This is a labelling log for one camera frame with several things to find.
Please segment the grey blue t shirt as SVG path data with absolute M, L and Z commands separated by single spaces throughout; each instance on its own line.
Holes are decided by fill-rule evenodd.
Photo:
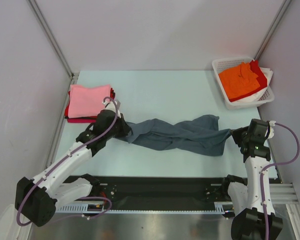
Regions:
M 223 155 L 231 136 L 230 129 L 219 129 L 219 117 L 209 114 L 176 124 L 154 118 L 128 125 L 131 131 L 121 140 L 129 144 L 156 151 L 180 149 L 210 157 Z

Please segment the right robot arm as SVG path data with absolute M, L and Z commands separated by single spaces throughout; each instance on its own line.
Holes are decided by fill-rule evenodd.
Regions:
M 283 229 L 271 200 L 269 167 L 270 148 L 265 142 L 274 136 L 275 121 L 252 119 L 249 126 L 231 130 L 232 138 L 243 156 L 247 181 L 228 175 L 220 188 L 221 196 L 232 201 L 233 240 L 275 240 Z

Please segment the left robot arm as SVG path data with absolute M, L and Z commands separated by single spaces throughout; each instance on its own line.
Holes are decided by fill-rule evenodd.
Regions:
M 100 195 L 99 181 L 84 174 L 72 183 L 63 182 L 83 163 L 93 158 L 111 138 L 125 137 L 130 132 L 123 114 L 112 110 L 103 110 L 96 122 L 89 125 L 75 140 L 63 156 L 43 172 L 31 179 L 23 177 L 16 186 L 15 209 L 16 222 L 25 216 L 30 223 L 38 227 L 47 224 L 57 209 L 75 200 L 101 200 L 112 208 L 112 201 Z

